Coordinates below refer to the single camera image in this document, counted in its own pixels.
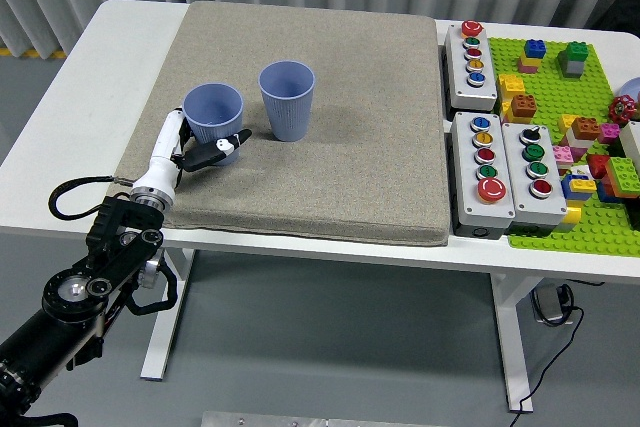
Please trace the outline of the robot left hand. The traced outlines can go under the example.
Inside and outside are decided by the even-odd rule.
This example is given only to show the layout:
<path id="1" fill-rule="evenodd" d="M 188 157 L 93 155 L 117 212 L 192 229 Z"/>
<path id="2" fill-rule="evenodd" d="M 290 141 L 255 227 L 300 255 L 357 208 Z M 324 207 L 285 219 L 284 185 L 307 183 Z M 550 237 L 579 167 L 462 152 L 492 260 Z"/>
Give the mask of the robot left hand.
<path id="1" fill-rule="evenodd" d="M 171 111 L 160 130 L 154 145 L 146 173 L 134 182 L 133 194 L 165 194 L 173 196 L 181 171 L 194 172 L 211 167 L 236 153 L 252 135 L 250 129 L 242 129 L 183 152 L 192 136 L 191 128 L 181 109 Z"/>

